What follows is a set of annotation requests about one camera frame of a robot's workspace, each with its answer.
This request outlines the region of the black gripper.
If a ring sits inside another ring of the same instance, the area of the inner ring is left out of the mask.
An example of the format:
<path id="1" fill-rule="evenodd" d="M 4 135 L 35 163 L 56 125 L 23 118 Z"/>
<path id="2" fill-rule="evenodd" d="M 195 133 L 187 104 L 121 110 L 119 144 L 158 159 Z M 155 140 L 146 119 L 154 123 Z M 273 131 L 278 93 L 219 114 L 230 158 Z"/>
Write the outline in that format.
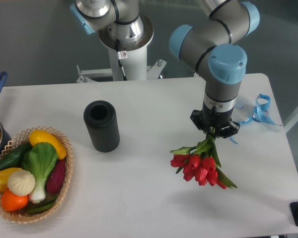
<path id="1" fill-rule="evenodd" d="M 219 108 L 212 106 L 209 109 L 203 105 L 202 110 L 193 110 L 190 116 L 191 121 L 198 130 L 212 137 L 228 138 L 238 134 L 240 124 L 232 121 L 233 108 L 226 112 L 220 112 Z"/>

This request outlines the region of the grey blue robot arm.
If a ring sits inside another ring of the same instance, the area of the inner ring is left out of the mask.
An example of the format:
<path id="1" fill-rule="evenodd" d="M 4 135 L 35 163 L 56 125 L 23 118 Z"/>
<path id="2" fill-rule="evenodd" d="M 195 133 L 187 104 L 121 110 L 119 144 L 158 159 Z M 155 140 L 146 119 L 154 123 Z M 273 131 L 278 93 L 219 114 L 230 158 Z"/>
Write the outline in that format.
<path id="1" fill-rule="evenodd" d="M 192 122 L 208 135 L 227 138 L 239 130 L 231 115 L 247 64 L 236 42 L 258 27 L 260 15 L 246 1 L 201 0 L 199 5 L 209 22 L 202 29 L 176 28 L 169 49 L 206 81 L 203 107 L 192 112 Z M 154 31 L 137 0 L 76 0 L 70 11 L 86 34 L 97 33 L 107 47 L 115 81 L 148 79 L 147 46 Z"/>

